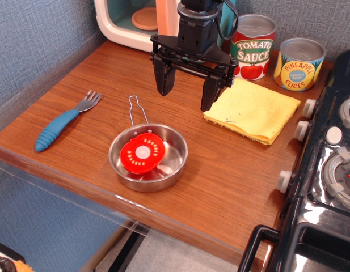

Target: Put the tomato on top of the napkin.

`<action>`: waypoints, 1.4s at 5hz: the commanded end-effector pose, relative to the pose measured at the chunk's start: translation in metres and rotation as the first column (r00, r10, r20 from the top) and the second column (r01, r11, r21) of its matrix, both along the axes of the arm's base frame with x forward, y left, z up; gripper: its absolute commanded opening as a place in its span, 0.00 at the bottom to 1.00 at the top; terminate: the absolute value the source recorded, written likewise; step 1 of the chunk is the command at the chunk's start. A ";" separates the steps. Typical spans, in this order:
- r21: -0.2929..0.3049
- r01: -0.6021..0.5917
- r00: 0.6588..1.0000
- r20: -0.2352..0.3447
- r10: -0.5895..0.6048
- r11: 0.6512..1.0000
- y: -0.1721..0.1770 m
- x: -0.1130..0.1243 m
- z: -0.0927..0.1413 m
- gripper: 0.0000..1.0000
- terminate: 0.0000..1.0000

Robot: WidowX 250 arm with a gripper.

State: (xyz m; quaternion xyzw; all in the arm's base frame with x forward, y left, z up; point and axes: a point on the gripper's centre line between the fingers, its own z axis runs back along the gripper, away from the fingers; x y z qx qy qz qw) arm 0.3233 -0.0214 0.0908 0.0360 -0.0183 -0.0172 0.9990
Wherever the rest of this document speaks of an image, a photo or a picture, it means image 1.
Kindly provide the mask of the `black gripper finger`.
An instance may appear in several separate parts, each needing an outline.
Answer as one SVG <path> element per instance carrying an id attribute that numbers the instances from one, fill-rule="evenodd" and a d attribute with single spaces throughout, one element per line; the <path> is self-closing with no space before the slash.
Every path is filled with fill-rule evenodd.
<path id="1" fill-rule="evenodd" d="M 210 110 L 212 104 L 218 99 L 222 90 L 227 86 L 226 75 L 207 76 L 203 85 L 203 95 L 201 98 L 201 111 Z"/>
<path id="2" fill-rule="evenodd" d="M 173 89 L 176 70 L 171 65 L 162 61 L 154 61 L 154 75 L 157 90 L 162 96 L 166 96 Z"/>

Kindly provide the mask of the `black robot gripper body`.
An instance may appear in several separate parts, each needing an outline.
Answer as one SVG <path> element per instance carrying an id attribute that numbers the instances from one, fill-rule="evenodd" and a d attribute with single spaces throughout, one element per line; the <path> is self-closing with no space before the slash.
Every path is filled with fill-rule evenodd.
<path id="1" fill-rule="evenodd" d="M 151 60 L 162 61 L 176 71 L 206 79 L 210 75 L 226 75 L 227 87 L 234 83 L 234 70 L 238 61 L 223 52 L 217 45 L 218 38 L 229 40 L 235 34 L 232 29 L 224 35 L 221 17 L 180 17 L 177 36 L 152 35 Z"/>

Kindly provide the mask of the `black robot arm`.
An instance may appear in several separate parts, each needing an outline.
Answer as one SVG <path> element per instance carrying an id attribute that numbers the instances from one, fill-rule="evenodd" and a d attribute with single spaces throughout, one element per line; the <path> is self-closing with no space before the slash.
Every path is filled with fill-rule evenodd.
<path id="1" fill-rule="evenodd" d="M 234 25 L 228 36 L 222 33 L 223 5 L 237 13 L 230 1 L 181 1 L 177 8 L 178 35 L 151 36 L 151 60 L 157 90 L 162 96 L 172 90 L 178 70 L 205 80 L 201 99 L 203 112 L 210 110 L 225 87 L 232 86 L 238 61 L 223 52 L 217 40 L 230 40 L 238 26 Z"/>

